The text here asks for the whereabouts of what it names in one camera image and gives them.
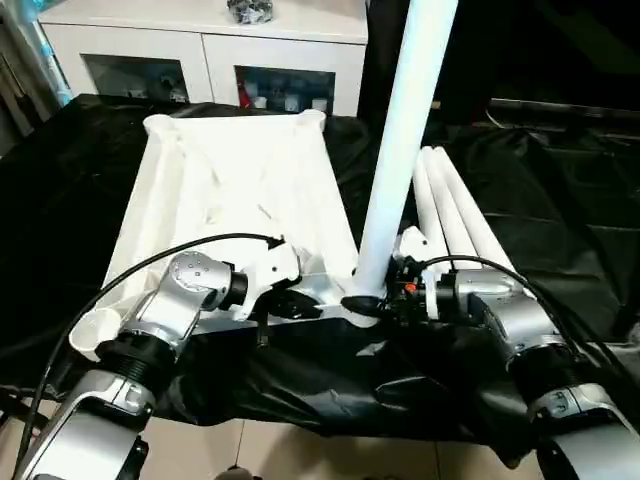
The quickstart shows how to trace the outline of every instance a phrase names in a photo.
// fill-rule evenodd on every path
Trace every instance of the white cylinder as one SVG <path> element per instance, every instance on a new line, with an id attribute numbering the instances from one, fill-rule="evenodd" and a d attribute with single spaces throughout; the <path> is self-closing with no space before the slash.
<path id="1" fill-rule="evenodd" d="M 427 173 L 429 186 L 433 194 L 433 200 L 438 210 L 438 218 L 442 226 L 447 248 L 452 255 L 476 255 L 473 242 L 460 216 L 458 207 L 447 182 L 442 176 L 435 159 L 435 152 L 431 148 L 425 148 L 420 155 L 420 163 Z M 475 270 L 482 266 L 475 262 L 456 260 L 454 262 L 458 270 Z"/>
<path id="2" fill-rule="evenodd" d="M 411 0 L 350 295 L 384 295 L 457 0 Z"/>
<path id="3" fill-rule="evenodd" d="M 439 257 L 448 255 L 449 250 L 447 249 L 442 223 L 440 222 L 436 202 L 431 191 L 429 177 L 422 163 L 422 158 L 428 155 L 430 151 L 430 147 L 425 147 L 420 151 L 420 159 L 413 171 L 413 194 L 416 198 L 420 231 L 427 240 L 430 254 L 434 257 Z M 442 273 L 447 273 L 450 269 L 450 265 L 447 263 L 438 263 L 432 267 L 433 271 Z"/>
<path id="4" fill-rule="evenodd" d="M 433 161 L 436 168 L 442 173 L 478 255 L 513 270 L 511 260 L 489 227 L 467 186 L 460 178 L 456 167 L 451 163 L 447 152 L 443 148 L 436 148 L 433 152 Z"/>

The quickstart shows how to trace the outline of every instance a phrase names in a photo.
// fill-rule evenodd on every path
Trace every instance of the black tablecloth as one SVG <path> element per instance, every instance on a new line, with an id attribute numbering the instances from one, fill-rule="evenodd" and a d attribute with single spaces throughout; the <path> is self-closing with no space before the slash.
<path id="1" fill-rule="evenodd" d="M 142 120 L 155 113 L 256 112 L 81 96 L 0 161 L 5 389 L 35 386 L 53 339 L 99 288 L 145 148 Z M 359 242 L 379 139 L 355 119 L 329 118 L 325 141 Z M 638 144 L 438 124 L 424 141 L 446 146 L 519 271 L 604 338 L 625 339 L 640 287 Z M 413 223 L 410 197 L 403 227 Z M 88 363 L 68 351 L 51 393 Z M 201 425 L 243 417 L 327 435 L 466 439 L 512 461 L 530 443 L 503 372 L 482 330 L 360 330 L 332 319 L 275 327 L 265 349 L 251 331 L 193 338 L 159 413 Z"/>

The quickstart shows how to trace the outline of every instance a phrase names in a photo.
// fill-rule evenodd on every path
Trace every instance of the white cabinet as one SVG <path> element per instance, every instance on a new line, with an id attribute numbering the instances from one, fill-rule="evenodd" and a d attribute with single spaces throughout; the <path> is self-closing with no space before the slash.
<path id="1" fill-rule="evenodd" d="M 357 113 L 365 0 L 274 0 L 262 25 L 226 0 L 66 0 L 40 22 L 74 95 Z"/>
<path id="2" fill-rule="evenodd" d="M 190 102 L 213 95 L 201 36 L 86 25 L 43 25 L 74 95 L 102 93 L 167 99 L 184 92 Z M 144 78 L 151 72 L 152 81 Z"/>

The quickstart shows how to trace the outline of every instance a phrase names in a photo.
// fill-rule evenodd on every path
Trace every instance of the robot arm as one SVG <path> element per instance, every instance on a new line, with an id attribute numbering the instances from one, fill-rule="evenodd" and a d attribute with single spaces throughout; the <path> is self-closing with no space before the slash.
<path id="1" fill-rule="evenodd" d="M 596 369 L 569 348 L 521 285 L 488 269 L 445 274 L 432 284 L 424 290 L 432 317 L 454 311 L 493 333 L 540 439 L 545 478 L 640 478 L 638 432 L 598 383 Z"/>
<path id="2" fill-rule="evenodd" d="M 19 480 L 129 480 L 148 452 L 140 438 L 201 311 L 242 305 L 247 276 L 198 252 L 176 255 L 157 290 L 129 315 L 101 362 L 58 408 L 21 463 Z"/>

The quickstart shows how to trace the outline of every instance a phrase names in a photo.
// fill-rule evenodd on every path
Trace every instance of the floor tile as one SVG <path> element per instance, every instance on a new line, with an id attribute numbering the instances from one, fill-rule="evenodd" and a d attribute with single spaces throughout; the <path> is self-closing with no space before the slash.
<path id="1" fill-rule="evenodd" d="M 238 464 L 264 480 L 436 480 L 431 442 L 323 438 L 286 424 L 247 421 Z"/>
<path id="2" fill-rule="evenodd" d="M 43 402 L 42 413 L 51 416 L 53 402 Z M 153 418 L 142 434 L 149 456 L 141 480 L 211 480 L 235 464 L 243 420 L 215 427 Z M 23 423 L 12 419 L 0 432 L 0 480 L 10 480 Z"/>
<path id="3" fill-rule="evenodd" d="M 43 401 L 40 404 L 40 413 L 51 417 L 56 407 L 55 402 Z M 22 436 L 24 423 L 14 418 L 10 419 L 2 430 L 0 430 L 0 480 L 10 480 Z"/>
<path id="4" fill-rule="evenodd" d="M 438 442 L 441 480 L 543 480 L 535 454 L 516 470 L 505 467 L 495 453 L 480 445 Z"/>

